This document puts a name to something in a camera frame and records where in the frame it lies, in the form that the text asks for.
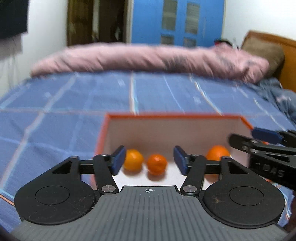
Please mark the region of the large orange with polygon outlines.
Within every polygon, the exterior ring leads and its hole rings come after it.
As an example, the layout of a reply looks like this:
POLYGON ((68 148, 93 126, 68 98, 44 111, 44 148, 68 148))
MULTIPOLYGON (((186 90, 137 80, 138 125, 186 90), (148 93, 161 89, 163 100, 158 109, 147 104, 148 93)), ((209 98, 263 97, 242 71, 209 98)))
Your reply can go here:
MULTIPOLYGON (((230 157, 230 152, 228 149, 226 149, 224 146, 222 145, 215 145, 213 146, 210 150, 208 150, 207 154, 206 154, 206 158, 207 160, 210 161, 220 161, 220 159, 222 157, 230 157)), ((219 175, 216 174, 210 174, 210 175, 206 175, 205 178, 209 181, 209 182, 215 182, 218 180, 219 175)))

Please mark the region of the yellow-orange tangerine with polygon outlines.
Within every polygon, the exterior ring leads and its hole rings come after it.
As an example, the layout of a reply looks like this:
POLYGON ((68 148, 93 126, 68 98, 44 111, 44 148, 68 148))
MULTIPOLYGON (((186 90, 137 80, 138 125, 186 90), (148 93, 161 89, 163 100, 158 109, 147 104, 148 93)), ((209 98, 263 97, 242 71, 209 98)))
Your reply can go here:
POLYGON ((123 167, 130 172, 138 172, 141 170, 143 162, 144 157, 138 150, 128 149, 123 167))

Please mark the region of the deep orange tangerine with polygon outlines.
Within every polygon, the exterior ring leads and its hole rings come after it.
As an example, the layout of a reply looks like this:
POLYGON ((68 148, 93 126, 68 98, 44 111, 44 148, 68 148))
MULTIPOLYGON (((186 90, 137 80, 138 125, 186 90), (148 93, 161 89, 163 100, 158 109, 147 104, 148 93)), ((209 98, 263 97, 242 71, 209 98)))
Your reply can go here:
POLYGON ((147 169, 150 174, 159 176, 165 173, 167 159, 160 154, 152 154, 147 160, 147 169))

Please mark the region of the grey-blue crumpled blanket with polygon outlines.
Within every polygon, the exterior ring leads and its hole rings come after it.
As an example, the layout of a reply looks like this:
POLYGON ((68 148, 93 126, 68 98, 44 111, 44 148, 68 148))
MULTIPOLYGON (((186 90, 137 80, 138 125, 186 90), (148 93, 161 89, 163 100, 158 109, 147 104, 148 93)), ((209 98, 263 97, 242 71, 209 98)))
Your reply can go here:
POLYGON ((296 97, 294 91, 284 89, 281 83, 274 77, 260 80, 257 84, 248 84, 248 87, 263 99, 272 103, 295 126, 296 97))

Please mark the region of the wooden headboard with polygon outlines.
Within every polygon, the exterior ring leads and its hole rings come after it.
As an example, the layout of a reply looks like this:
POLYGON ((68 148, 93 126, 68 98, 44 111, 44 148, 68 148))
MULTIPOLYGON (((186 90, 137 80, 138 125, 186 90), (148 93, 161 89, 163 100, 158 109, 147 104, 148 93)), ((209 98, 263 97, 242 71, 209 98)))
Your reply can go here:
POLYGON ((255 37, 257 39, 271 42, 275 44, 279 44, 283 48, 283 52, 285 54, 285 61, 282 66, 278 68, 277 72, 274 73, 274 77, 279 80, 283 88, 289 89, 295 92, 295 40, 291 40, 285 37, 257 32, 257 31, 248 31, 246 34, 243 44, 245 41, 251 37, 255 37))

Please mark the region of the blue plaid bed sheet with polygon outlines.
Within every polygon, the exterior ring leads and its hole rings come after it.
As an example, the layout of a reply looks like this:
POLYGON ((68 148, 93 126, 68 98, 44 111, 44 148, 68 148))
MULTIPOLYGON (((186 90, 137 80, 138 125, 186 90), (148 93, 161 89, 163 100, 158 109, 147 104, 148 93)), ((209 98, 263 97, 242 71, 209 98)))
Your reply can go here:
POLYGON ((107 71, 25 80, 1 98, 1 225, 13 230, 19 188, 69 156, 90 159, 106 113, 242 115, 255 127, 293 130, 272 103, 238 81, 193 74, 107 71))

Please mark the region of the brown pillow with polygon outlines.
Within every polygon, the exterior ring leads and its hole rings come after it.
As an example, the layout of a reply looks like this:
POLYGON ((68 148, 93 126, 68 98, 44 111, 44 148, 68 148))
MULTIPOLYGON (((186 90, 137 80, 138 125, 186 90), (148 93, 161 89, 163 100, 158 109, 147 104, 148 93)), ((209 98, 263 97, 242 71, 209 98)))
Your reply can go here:
POLYGON ((269 69, 265 77, 270 78, 285 61, 283 47, 280 44, 271 43, 251 37, 243 43, 241 49, 248 53, 266 59, 269 62, 269 69))

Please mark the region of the pink quilted duvet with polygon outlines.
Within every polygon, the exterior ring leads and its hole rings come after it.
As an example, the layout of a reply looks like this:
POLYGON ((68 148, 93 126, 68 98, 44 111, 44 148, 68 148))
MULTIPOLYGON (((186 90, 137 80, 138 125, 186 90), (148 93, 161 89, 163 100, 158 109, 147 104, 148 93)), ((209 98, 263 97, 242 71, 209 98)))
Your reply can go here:
POLYGON ((192 73, 257 83, 268 72, 269 62, 225 43, 209 48, 93 43, 71 46, 51 54, 32 66, 30 76, 109 70, 192 73))

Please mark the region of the orange cardboard box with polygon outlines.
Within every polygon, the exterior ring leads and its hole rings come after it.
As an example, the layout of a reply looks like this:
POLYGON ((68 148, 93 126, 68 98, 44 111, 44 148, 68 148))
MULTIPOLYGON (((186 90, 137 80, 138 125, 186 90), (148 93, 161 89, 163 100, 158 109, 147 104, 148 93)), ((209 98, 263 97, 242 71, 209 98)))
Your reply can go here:
POLYGON ((232 133, 251 137, 253 126, 239 115, 181 113, 107 113, 95 149, 95 154, 111 154, 119 146, 138 150, 145 159, 152 154, 165 156, 165 174, 153 176, 146 167, 138 173, 121 169, 114 176, 119 189, 123 186, 177 186, 185 177, 173 159, 174 146, 188 154, 206 155, 215 145, 222 145, 237 162, 248 165, 248 154, 228 144, 232 133))

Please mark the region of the dark items on nightstand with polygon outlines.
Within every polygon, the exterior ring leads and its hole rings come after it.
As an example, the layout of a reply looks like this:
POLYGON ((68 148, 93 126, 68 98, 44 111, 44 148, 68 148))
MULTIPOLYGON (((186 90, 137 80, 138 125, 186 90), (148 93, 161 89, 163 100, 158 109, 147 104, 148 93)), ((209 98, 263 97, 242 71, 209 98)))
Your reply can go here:
POLYGON ((215 39, 214 40, 214 45, 219 45, 219 44, 227 44, 229 46, 233 46, 233 44, 231 42, 229 42, 228 40, 226 39, 215 39))

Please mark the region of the blue wardrobe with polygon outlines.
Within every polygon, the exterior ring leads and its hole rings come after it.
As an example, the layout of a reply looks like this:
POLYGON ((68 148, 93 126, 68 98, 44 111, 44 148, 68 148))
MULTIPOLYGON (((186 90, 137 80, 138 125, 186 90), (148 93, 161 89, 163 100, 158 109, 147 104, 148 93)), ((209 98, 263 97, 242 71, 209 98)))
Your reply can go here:
POLYGON ((134 1, 133 44, 210 47, 222 34, 224 1, 134 1))

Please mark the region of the brown wooden door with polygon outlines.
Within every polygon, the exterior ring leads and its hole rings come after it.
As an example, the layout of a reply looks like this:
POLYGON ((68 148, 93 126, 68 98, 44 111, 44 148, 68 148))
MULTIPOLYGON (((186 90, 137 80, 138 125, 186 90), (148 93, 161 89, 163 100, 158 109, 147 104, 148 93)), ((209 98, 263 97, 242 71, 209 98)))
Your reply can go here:
POLYGON ((125 41, 128 1, 68 2, 67 46, 125 41))

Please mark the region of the black wall television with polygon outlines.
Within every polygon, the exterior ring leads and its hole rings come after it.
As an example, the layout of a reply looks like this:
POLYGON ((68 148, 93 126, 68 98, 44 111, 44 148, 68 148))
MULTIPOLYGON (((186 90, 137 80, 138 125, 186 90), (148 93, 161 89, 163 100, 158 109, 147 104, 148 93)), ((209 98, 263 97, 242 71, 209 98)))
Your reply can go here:
POLYGON ((2 0, 0 5, 0 39, 26 33, 29 0, 2 0))

